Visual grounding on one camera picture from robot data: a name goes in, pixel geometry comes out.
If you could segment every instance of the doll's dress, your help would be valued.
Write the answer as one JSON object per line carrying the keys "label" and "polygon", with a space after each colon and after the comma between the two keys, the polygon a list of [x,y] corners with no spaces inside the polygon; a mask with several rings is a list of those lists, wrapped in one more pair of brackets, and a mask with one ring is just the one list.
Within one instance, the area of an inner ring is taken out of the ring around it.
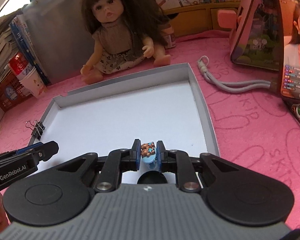
{"label": "doll's dress", "polygon": [[132,50],[135,39],[121,18],[102,23],[92,37],[100,41],[104,48],[100,62],[94,66],[103,73],[111,74],[134,67],[144,59],[142,43],[139,51]]}

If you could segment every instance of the wooden drawer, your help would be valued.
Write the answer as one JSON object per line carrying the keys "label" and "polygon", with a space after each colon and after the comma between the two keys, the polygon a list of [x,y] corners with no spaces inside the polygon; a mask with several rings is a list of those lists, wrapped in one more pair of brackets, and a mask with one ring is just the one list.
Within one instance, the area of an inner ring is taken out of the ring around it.
{"label": "wooden drawer", "polygon": [[210,14],[211,14],[211,22],[212,22],[212,29],[213,30],[222,30],[222,31],[230,31],[231,29],[224,29],[221,28],[218,24],[218,17],[217,17],[217,13],[218,10],[233,10],[237,13],[238,9],[237,8],[212,8],[210,9]]}
{"label": "wooden drawer", "polygon": [[207,10],[191,10],[180,12],[170,21],[176,37],[200,33],[208,30]]}

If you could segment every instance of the doll's foot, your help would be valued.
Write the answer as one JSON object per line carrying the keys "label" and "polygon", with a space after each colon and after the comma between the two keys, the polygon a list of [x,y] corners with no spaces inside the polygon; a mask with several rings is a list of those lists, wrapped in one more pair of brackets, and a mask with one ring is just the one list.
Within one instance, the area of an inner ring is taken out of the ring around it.
{"label": "doll's foot", "polygon": [[91,71],[87,76],[82,75],[81,80],[87,85],[92,85],[103,80],[103,75],[101,73],[94,73]]}
{"label": "doll's foot", "polygon": [[171,56],[164,55],[163,57],[156,58],[155,61],[153,62],[153,65],[155,67],[162,67],[162,66],[170,65],[170,63],[171,63]]}

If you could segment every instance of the pink tablecloth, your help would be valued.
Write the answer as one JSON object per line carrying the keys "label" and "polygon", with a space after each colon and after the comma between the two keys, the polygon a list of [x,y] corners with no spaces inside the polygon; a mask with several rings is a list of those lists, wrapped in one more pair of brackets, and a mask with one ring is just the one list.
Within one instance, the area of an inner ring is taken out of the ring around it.
{"label": "pink tablecloth", "polygon": [[[214,34],[204,33],[201,37]],[[282,101],[267,91],[231,95],[217,90],[203,80],[196,61],[202,55],[208,56],[210,72],[222,81],[270,80],[276,73],[233,65],[227,38],[179,39],[170,54],[172,64],[189,62],[194,70],[209,106],[221,157],[286,183],[295,195],[287,224],[291,228],[300,227],[300,126]],[[152,61],[146,60],[140,66],[107,78],[149,68]],[[79,76],[71,78],[50,86],[44,98],[31,98],[8,111],[1,122],[0,152],[26,146],[31,131],[25,122],[40,119],[54,96],[66,95],[82,86]]]}

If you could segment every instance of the gray ridged panel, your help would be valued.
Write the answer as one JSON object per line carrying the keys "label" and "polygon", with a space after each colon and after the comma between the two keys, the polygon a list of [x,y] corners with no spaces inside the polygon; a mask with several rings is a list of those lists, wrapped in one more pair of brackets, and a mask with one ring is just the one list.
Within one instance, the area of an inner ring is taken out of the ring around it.
{"label": "gray ridged panel", "polygon": [[198,194],[174,184],[122,184],[98,193],[76,218],[54,227],[12,223],[2,240],[278,240],[290,230],[284,223],[263,228],[231,224],[216,216]]}

